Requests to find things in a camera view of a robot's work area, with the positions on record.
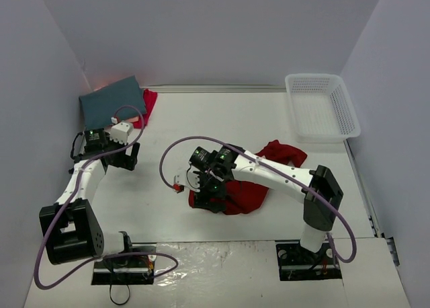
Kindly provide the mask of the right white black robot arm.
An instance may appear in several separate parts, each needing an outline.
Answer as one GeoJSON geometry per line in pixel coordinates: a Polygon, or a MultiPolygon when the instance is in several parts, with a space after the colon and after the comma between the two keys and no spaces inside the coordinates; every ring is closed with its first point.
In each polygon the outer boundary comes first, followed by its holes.
{"type": "Polygon", "coordinates": [[[247,215],[259,210],[273,190],[300,203],[304,228],[298,255],[313,263],[322,255],[343,191],[329,168],[302,167],[306,155],[292,147],[266,147],[254,154],[238,146],[209,152],[197,147],[189,158],[194,167],[185,174],[189,205],[224,215],[247,215]]]}

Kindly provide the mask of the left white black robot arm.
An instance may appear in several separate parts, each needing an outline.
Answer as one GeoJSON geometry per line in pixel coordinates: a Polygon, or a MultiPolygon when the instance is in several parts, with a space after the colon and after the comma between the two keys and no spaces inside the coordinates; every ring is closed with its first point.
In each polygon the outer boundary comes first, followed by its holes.
{"type": "Polygon", "coordinates": [[[131,124],[120,122],[109,130],[84,132],[83,151],[73,156],[74,167],[66,190],[53,205],[43,207],[39,213],[51,264],[108,255],[119,266],[133,263],[135,249],[127,232],[103,231],[91,207],[108,167],[134,170],[140,145],[132,144],[131,153],[127,154],[132,131],[131,124]]]}

